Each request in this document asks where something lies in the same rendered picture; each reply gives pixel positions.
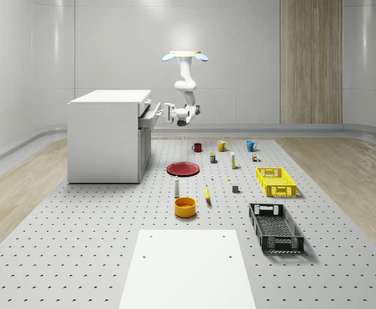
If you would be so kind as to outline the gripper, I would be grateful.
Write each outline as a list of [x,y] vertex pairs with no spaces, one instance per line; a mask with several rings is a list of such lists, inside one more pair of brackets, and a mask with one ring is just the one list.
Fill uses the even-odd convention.
[[176,115],[175,105],[171,103],[164,103],[164,106],[162,108],[162,114],[161,114],[161,117],[164,118],[164,122],[173,123],[175,115]]

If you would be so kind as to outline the white cabinet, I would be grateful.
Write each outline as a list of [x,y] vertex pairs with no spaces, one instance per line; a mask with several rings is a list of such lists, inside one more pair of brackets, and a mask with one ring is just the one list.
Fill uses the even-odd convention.
[[68,104],[68,182],[138,183],[147,135],[139,118],[151,98],[143,90],[95,90]]

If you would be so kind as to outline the yellow bowl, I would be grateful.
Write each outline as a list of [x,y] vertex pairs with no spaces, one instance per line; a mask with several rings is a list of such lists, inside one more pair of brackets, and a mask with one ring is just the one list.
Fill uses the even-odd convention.
[[180,197],[174,201],[174,213],[181,218],[190,218],[196,214],[196,201],[190,197]]

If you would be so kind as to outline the dark grey basket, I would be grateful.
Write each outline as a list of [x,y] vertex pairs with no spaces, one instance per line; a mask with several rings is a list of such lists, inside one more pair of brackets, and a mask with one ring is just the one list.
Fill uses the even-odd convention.
[[282,204],[249,203],[249,217],[262,251],[300,253],[304,237]]

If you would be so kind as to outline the yellow basket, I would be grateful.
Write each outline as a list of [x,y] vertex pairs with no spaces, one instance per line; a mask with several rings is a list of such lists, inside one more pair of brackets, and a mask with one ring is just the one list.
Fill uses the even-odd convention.
[[256,178],[267,196],[296,196],[296,183],[281,167],[257,167]]

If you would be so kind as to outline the white drawer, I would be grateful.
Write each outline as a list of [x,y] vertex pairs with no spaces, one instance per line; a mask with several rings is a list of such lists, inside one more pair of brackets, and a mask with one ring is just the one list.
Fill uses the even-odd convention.
[[154,128],[156,121],[162,115],[161,103],[148,104],[141,117],[138,118],[138,126],[144,128]]

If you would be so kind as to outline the white board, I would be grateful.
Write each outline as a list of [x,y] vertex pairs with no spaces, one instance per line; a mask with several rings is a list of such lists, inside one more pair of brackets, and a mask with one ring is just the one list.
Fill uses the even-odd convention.
[[235,230],[141,230],[119,309],[256,309]]

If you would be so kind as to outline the red plate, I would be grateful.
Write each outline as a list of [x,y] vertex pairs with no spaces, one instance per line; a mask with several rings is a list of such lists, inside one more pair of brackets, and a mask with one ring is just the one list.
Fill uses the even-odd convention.
[[176,162],[167,166],[167,172],[174,176],[188,177],[200,172],[198,165],[190,162]]

